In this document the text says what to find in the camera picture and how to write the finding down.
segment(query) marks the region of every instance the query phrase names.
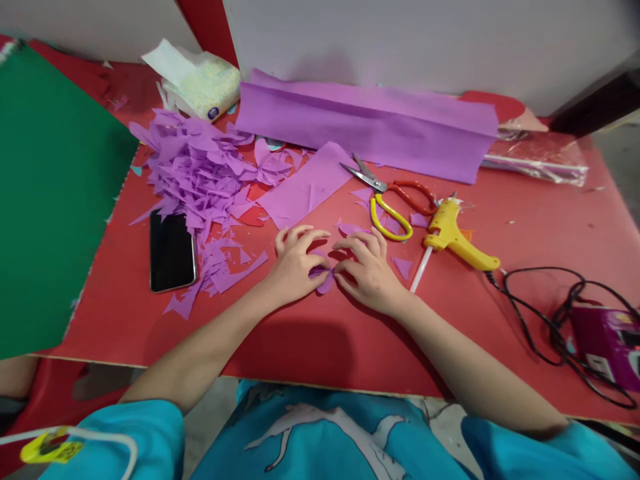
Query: tissue box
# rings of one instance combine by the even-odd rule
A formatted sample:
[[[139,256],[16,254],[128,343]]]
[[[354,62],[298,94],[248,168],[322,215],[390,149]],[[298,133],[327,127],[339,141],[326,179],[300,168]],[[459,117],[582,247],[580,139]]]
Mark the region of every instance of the tissue box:
[[[142,56],[163,80],[164,108],[216,120],[240,98],[240,70],[209,52],[193,54],[163,39]]]

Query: yellow glue gun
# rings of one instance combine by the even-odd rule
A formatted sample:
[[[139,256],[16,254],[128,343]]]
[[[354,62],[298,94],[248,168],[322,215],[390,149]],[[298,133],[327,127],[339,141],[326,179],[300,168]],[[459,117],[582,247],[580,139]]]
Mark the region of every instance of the yellow glue gun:
[[[500,266],[500,260],[482,253],[464,238],[458,228],[458,213],[460,213],[460,205],[455,198],[444,200],[431,220],[429,226],[431,234],[426,236],[424,246],[432,247],[435,251],[448,247],[477,270],[496,270]]]

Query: blue shirt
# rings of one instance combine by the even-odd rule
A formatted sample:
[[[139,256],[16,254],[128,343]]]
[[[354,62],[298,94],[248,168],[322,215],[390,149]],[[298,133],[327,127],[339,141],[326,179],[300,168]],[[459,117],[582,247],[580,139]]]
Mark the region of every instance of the blue shirt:
[[[220,479],[460,479],[476,477],[432,434],[421,410],[404,399],[241,382],[239,404],[194,472]],[[134,480],[180,479],[184,422],[164,400],[112,405],[80,427],[130,435],[139,448]],[[464,438],[486,480],[638,479],[604,440],[572,423],[536,441],[474,417]],[[86,441],[43,479],[118,480],[129,461],[123,445]]]

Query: scissor blade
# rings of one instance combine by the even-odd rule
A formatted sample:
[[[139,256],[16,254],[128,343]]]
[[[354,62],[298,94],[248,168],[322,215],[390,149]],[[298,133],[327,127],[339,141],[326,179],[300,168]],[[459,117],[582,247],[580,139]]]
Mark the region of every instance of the scissor blade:
[[[369,170],[369,168],[365,165],[365,163],[362,160],[360,160],[360,157],[358,157],[355,153],[352,153],[351,156],[353,156],[353,159],[358,164],[358,167],[360,167],[360,172],[362,172],[364,176],[375,180],[375,175],[372,174],[371,170]]]
[[[367,185],[369,185],[371,188],[373,189],[377,189],[375,186],[375,179],[371,179],[368,176],[366,176],[364,173],[362,172],[358,172],[358,170],[351,168],[348,165],[345,165],[344,163],[340,162],[340,165],[342,165],[344,168],[346,168],[346,170],[350,171],[354,176],[358,177],[360,180],[362,180],[364,183],[366,183]]]

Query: hand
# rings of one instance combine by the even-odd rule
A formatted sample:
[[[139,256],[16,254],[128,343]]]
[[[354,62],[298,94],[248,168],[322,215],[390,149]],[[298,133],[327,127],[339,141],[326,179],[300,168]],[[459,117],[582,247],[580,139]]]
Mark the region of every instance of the hand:
[[[387,241],[378,230],[370,235],[352,233],[336,242],[334,250],[351,249],[358,261],[344,260],[335,266],[333,276],[344,290],[358,302],[391,317],[397,316],[414,295],[400,283],[387,263]],[[357,284],[347,280],[349,272]]]
[[[326,230],[314,230],[312,225],[300,225],[291,230],[285,228],[278,232],[275,238],[278,260],[267,278],[261,282],[269,294],[274,296],[278,306],[305,297],[325,282],[331,268],[329,261],[320,255],[308,255],[307,249],[314,240],[330,235]],[[327,271],[309,278],[309,271],[318,265],[322,265]]]

